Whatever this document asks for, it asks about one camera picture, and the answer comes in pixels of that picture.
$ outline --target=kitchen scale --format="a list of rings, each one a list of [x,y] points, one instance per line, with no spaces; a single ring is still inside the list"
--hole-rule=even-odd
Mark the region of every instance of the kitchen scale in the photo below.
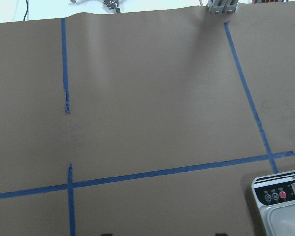
[[[255,178],[252,191],[268,236],[295,236],[295,170]]]

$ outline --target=wire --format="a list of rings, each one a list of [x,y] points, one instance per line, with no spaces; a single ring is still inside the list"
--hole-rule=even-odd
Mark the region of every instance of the wire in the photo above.
[[[25,20],[25,17],[28,14],[28,11],[29,11],[29,3],[28,3],[28,0],[25,0],[25,2],[26,2],[26,12],[25,12],[25,15],[23,17],[23,21]]]

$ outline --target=vertical blue tape strip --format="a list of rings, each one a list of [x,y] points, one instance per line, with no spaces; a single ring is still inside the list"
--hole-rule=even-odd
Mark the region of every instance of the vertical blue tape strip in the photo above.
[[[68,60],[67,60],[67,41],[65,33],[65,18],[61,19],[62,33],[62,65],[63,65],[63,88],[65,92],[65,112],[70,112],[69,105],[69,83],[68,83]]]
[[[239,62],[239,59],[238,59],[236,50],[235,50],[235,46],[234,46],[234,43],[233,43],[233,40],[232,40],[232,36],[231,36],[231,33],[230,33],[230,29],[228,27],[228,23],[229,23],[229,21],[227,21],[227,22],[224,23],[224,28],[225,28],[225,33],[226,33],[228,42],[230,44],[230,48],[232,50],[232,54],[233,54],[233,57],[234,57],[236,66],[237,66],[237,70],[239,72],[239,76],[240,76],[242,85],[243,85],[243,87],[245,89],[246,96],[247,96],[247,99],[248,99],[249,104],[250,104],[250,108],[252,110],[252,113],[254,115],[255,121],[257,123],[257,126],[258,126],[258,129],[259,129],[259,133],[261,135],[263,144],[264,144],[265,149],[266,149],[266,152],[267,152],[267,154],[269,156],[269,160],[270,160],[270,163],[271,163],[273,172],[274,173],[278,173],[278,170],[277,170],[277,167],[276,167],[274,158],[272,156],[272,151],[271,151],[270,145],[269,145],[269,143],[267,141],[266,134],[265,134],[265,132],[264,132],[264,130],[262,128],[262,124],[261,124],[261,121],[259,119],[259,116],[258,116],[258,113],[257,113],[257,109],[255,107],[255,104],[254,104],[253,100],[252,100],[252,96],[250,94],[250,91],[249,91],[249,88],[248,88],[248,85],[247,85],[247,81],[246,81],[245,76],[244,76],[244,73],[242,71],[242,68],[241,68],[241,65],[240,65],[240,62]]]
[[[69,166],[69,169],[68,169],[68,199],[69,199],[70,236],[75,236],[75,213],[74,213],[72,164]]]

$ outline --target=digital scale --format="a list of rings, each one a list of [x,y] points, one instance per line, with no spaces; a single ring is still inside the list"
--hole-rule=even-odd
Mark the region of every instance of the digital scale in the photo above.
[[[295,236],[295,170],[255,178],[252,191],[268,236]]]

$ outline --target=black object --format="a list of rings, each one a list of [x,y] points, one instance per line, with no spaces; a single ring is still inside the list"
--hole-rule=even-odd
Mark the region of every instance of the black object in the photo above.
[[[25,20],[25,17],[28,14],[28,11],[29,11],[29,3],[28,3],[28,0],[25,0],[25,2],[26,2],[26,12],[25,12],[25,15],[23,17],[23,21]]]
[[[119,8],[119,0],[104,0],[103,4],[108,7],[109,10],[116,10],[116,13],[121,13]]]

